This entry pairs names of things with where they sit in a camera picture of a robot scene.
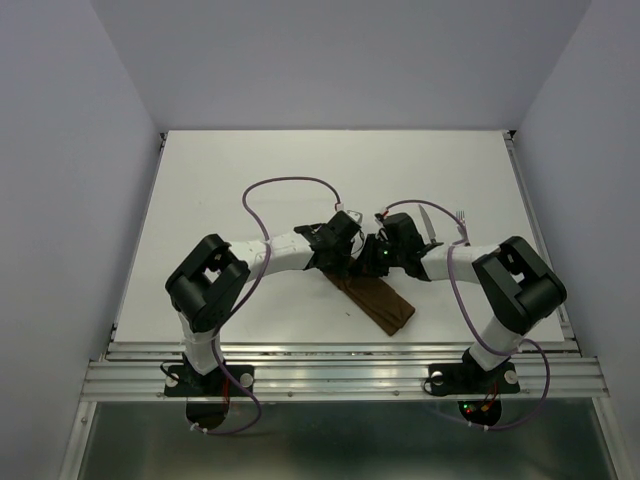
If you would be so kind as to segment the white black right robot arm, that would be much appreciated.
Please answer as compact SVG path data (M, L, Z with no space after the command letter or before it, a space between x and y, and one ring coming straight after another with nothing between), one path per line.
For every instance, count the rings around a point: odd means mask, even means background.
M436 381L442 387L482 390L497 379L527 334L566 301L566 287L524 238L473 247L457 220L461 240L445 245L437 240L426 211L420 214L427 239L406 213L377 215L380 229L366 236L350 274L379 278L400 268L420 281L447 280L475 342L460 363L441 367ZM472 325L459 281L479 285L491 307L492 317L481 332Z

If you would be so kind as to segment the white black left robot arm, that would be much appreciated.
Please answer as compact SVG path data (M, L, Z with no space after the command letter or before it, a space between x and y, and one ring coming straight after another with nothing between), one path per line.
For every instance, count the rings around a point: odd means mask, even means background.
M226 242L204 237L165 283L184 336L182 362L164 370L168 397L217 397L228 387L220 330L243 305L246 284L287 271L346 272L362 215L339 211L326 223L303 225L267 239Z

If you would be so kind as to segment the brown cloth napkin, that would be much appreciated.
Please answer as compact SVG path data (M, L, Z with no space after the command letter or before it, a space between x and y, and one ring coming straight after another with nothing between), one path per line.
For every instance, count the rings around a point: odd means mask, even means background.
M389 337L406 326L416 309L381 278L324 276Z

